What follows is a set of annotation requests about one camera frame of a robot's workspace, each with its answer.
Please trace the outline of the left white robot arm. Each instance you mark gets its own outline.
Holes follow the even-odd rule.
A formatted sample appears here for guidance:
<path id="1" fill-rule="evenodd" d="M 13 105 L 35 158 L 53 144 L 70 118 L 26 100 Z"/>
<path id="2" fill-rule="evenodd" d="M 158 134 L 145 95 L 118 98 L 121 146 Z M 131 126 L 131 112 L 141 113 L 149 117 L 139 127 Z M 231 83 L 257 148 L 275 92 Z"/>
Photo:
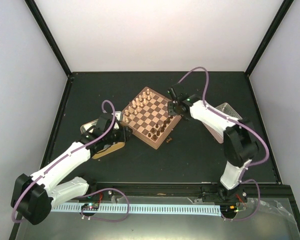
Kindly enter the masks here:
<path id="1" fill-rule="evenodd" d="M 121 124 L 122 115 L 102 113 L 100 117 L 81 127 L 81 135 L 59 157 L 31 175 L 21 174 L 13 188 L 11 219 L 22 220 L 33 225 L 41 223 L 51 210 L 73 198 L 93 199 L 98 188 L 91 180 L 75 177 L 61 181 L 74 169 L 90 160 L 96 154 L 104 154 L 116 145 L 127 142 L 133 130 Z"/>

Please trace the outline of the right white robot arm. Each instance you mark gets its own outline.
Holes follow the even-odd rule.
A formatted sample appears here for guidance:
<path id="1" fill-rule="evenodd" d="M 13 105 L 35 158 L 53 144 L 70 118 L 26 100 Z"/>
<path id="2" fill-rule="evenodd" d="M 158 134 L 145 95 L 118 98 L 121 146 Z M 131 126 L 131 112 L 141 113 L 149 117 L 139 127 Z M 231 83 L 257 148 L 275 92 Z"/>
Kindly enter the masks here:
<path id="1" fill-rule="evenodd" d="M 243 173 L 259 151 L 256 137 L 240 126 L 245 123 L 244 120 L 224 114 L 199 96 L 182 93 L 182 89 L 181 84 L 177 83 L 167 90 L 171 97 L 167 113 L 186 120 L 198 120 L 219 138 L 226 165 L 218 183 L 217 195 L 220 200 L 228 202 L 236 195 Z"/>

